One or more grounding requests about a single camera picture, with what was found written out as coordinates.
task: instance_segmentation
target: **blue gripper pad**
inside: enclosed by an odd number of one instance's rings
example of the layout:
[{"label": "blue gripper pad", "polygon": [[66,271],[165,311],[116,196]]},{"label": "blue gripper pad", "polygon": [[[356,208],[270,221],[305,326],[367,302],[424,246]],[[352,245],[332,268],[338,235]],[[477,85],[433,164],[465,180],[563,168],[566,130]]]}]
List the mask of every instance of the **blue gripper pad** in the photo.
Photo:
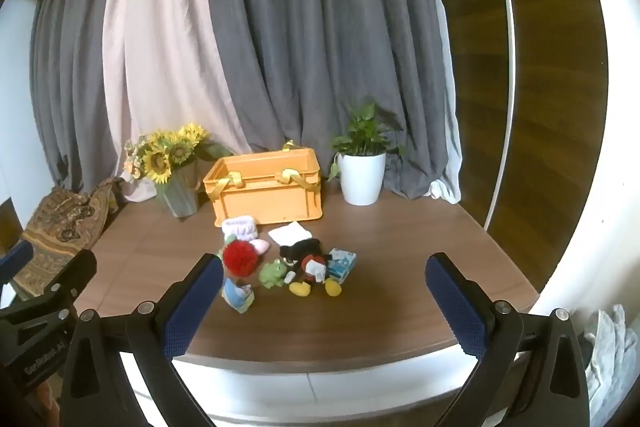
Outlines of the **blue gripper pad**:
[{"label": "blue gripper pad", "polygon": [[187,352],[223,280],[222,261],[206,253],[187,277],[172,285],[158,301],[156,326],[161,331],[162,351],[167,359]]},{"label": "blue gripper pad", "polygon": [[468,355],[484,357],[495,326],[489,297],[478,284],[465,279],[445,253],[428,258],[424,275],[460,347]]},{"label": "blue gripper pad", "polygon": [[20,241],[9,253],[0,259],[0,287],[13,279],[18,272],[33,259],[33,245]]}]

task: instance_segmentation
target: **white cloth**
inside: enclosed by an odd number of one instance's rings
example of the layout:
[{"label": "white cloth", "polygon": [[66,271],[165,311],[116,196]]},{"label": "white cloth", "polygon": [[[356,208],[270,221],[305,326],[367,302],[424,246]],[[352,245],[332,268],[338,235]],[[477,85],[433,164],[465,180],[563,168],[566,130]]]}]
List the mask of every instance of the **white cloth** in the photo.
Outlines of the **white cloth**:
[{"label": "white cloth", "polygon": [[292,247],[298,241],[311,239],[311,232],[305,230],[299,222],[294,221],[279,229],[273,229],[269,232],[271,238],[281,247]]},{"label": "white cloth", "polygon": [[234,153],[251,152],[226,85],[209,0],[107,0],[102,38],[120,167],[127,139],[190,122]]},{"label": "white cloth", "polygon": [[460,133],[458,120],[456,119],[456,84],[453,78],[453,63],[451,61],[451,47],[449,45],[449,31],[447,29],[447,14],[442,0],[436,0],[438,24],[442,36],[442,55],[444,56],[445,74],[445,138],[447,141],[447,155],[449,160],[442,178],[431,182],[425,196],[431,196],[434,200],[442,198],[449,203],[460,201],[460,167],[462,165],[462,147],[460,146]]},{"label": "white cloth", "polygon": [[593,347],[586,370],[591,427],[602,427],[628,393],[636,367],[636,332],[625,327],[625,311],[613,306],[611,316],[593,314],[584,329]]}]

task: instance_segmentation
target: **metal screw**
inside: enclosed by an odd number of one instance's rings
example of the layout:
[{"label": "metal screw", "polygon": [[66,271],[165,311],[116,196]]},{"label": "metal screw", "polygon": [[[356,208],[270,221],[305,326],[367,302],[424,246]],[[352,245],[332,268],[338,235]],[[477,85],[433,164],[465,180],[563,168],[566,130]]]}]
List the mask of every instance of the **metal screw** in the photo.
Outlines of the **metal screw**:
[{"label": "metal screw", "polygon": [[144,301],[142,304],[140,304],[140,306],[138,306],[138,313],[141,315],[147,315],[151,313],[155,307],[156,306],[155,304],[153,304],[153,302]]},{"label": "metal screw", "polygon": [[84,310],[81,314],[80,314],[80,320],[82,322],[89,322],[92,318],[94,318],[95,315],[95,311],[92,309],[88,309],[88,310]]},{"label": "metal screw", "polygon": [[511,309],[511,305],[507,301],[497,301],[495,303],[495,310],[502,315],[511,313]]},{"label": "metal screw", "polygon": [[558,308],[556,310],[556,317],[558,317],[561,321],[569,320],[569,312],[567,310],[563,310],[562,308]]}]

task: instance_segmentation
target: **white tissue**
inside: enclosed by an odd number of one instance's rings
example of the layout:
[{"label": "white tissue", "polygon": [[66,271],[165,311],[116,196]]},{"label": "white tissue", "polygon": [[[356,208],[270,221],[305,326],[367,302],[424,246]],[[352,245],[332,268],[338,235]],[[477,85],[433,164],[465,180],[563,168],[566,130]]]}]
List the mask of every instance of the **white tissue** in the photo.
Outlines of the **white tissue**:
[{"label": "white tissue", "polygon": [[311,232],[302,228],[299,222],[294,221],[279,229],[269,232],[271,238],[281,247],[292,247],[298,241],[311,239]]},{"label": "white tissue", "polygon": [[331,259],[333,259],[334,261],[340,261],[342,259],[346,259],[349,252],[344,250],[337,250],[337,248],[334,248],[331,252],[329,252],[329,254],[331,255]]}]

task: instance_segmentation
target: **mickey mouse plush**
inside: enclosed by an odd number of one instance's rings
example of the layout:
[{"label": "mickey mouse plush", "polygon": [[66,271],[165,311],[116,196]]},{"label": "mickey mouse plush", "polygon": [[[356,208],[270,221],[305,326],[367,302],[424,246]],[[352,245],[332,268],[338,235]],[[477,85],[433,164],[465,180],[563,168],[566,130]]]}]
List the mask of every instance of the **mickey mouse plush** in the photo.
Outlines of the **mickey mouse plush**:
[{"label": "mickey mouse plush", "polygon": [[[294,295],[306,297],[311,293],[311,285],[314,282],[324,283],[328,295],[340,295],[340,285],[326,277],[326,265],[331,258],[322,253],[320,241],[317,239],[304,239],[291,247],[280,247],[280,257],[290,269],[284,282],[289,284],[289,290]],[[303,281],[292,282],[300,272],[304,275]]]}]

